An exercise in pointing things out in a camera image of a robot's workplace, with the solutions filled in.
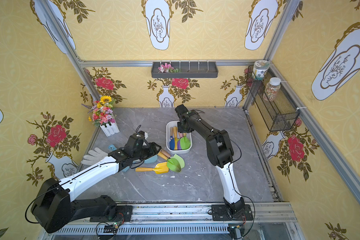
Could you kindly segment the light green shovel wooden handle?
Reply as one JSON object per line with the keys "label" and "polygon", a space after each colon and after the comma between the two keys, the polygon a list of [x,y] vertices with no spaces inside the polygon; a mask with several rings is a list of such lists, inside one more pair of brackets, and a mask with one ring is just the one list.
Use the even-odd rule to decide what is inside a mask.
{"label": "light green shovel wooden handle", "polygon": [[183,160],[183,158],[181,158],[179,155],[175,154],[173,156],[171,156],[168,152],[166,152],[165,150],[160,150],[160,153],[162,153],[162,155],[166,156],[167,159],[176,159],[178,161],[178,163],[180,164],[181,168],[185,167],[185,161]]}

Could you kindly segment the yellow scoop shovel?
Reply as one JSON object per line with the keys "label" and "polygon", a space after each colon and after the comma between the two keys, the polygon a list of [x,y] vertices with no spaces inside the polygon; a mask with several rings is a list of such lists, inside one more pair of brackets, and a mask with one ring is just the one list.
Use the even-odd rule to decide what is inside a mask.
{"label": "yellow scoop shovel", "polygon": [[136,172],[155,172],[156,174],[164,174],[169,172],[167,163],[158,163],[154,168],[136,168]]}

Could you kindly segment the green wide shovel yellow handle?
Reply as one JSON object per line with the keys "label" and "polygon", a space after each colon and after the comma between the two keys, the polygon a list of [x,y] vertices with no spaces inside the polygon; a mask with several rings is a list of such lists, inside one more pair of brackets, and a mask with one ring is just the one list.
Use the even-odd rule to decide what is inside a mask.
{"label": "green wide shovel yellow handle", "polygon": [[158,153],[158,156],[167,161],[167,167],[169,168],[169,170],[171,170],[172,172],[176,172],[176,173],[181,172],[182,168],[181,168],[181,165],[180,165],[180,163],[178,162],[177,159],[168,158],[166,155],[164,155],[161,152]]}

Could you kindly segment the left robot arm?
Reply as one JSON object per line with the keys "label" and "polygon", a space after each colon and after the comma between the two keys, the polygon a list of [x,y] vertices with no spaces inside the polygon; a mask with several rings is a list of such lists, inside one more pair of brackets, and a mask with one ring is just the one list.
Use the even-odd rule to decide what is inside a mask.
{"label": "left robot arm", "polygon": [[27,210],[44,230],[51,234],[59,231],[68,223],[85,219],[98,218],[113,221],[126,214],[118,210],[117,203],[109,196],[102,195],[95,199],[78,200],[78,196],[103,179],[121,172],[126,167],[139,166],[145,160],[157,155],[161,146],[149,143],[144,132],[132,134],[126,145],[111,153],[98,153],[99,161],[69,177],[46,180]]}

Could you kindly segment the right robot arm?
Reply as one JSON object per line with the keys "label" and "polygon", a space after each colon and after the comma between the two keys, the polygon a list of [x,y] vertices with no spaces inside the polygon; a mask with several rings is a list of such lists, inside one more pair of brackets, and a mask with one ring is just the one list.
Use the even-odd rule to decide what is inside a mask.
{"label": "right robot arm", "polygon": [[177,106],[175,112],[179,117],[178,128],[181,133],[196,131],[205,139],[208,159],[216,167],[222,182],[225,204],[231,209],[243,207],[244,198],[236,189],[234,150],[228,132],[212,127],[201,118],[198,111],[188,110],[184,105]]}

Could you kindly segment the green pointed trowel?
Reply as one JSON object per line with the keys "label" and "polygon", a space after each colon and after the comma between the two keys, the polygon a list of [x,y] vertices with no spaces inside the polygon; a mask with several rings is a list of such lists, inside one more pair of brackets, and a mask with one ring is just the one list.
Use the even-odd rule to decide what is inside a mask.
{"label": "green pointed trowel", "polygon": [[186,133],[183,133],[183,136],[180,138],[180,146],[182,150],[187,150],[191,147],[191,142]]}

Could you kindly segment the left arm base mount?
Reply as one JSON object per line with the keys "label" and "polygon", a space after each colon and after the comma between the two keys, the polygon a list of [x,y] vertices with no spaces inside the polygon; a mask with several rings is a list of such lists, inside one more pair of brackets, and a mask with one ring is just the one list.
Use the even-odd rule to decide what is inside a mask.
{"label": "left arm base mount", "polygon": [[106,208],[100,214],[90,217],[90,222],[130,222],[133,206],[118,205],[111,197],[101,195],[100,199],[105,201]]}

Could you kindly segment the purple shovel pink handle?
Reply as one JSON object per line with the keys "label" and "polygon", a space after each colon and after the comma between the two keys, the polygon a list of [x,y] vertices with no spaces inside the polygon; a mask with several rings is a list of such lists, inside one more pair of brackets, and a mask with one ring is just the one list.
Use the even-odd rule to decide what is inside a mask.
{"label": "purple shovel pink handle", "polygon": [[177,136],[178,136],[178,141],[177,141],[177,150],[182,150],[181,147],[181,138],[183,137],[182,133],[177,132]]}

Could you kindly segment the blue small trowel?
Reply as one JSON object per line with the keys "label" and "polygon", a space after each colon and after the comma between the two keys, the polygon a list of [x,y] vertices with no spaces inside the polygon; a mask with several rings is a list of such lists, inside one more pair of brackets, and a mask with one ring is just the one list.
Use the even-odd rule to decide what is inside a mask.
{"label": "blue small trowel", "polygon": [[170,141],[169,141],[170,150],[175,149],[175,137],[174,137],[174,128],[170,127]]}

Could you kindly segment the light blue small shovel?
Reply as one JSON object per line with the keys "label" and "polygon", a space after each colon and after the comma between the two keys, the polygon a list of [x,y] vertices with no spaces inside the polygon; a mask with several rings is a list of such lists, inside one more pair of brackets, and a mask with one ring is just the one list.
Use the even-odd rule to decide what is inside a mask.
{"label": "light blue small shovel", "polygon": [[146,160],[144,160],[144,164],[153,164],[158,160],[158,156],[154,155]]}

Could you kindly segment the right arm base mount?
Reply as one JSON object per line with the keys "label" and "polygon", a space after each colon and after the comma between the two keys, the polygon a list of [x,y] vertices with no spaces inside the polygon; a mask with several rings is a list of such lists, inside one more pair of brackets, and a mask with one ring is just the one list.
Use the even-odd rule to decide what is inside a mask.
{"label": "right arm base mount", "polygon": [[212,205],[208,214],[214,221],[252,221],[254,219],[251,206],[245,203],[243,197],[233,204],[224,200],[223,205]]}

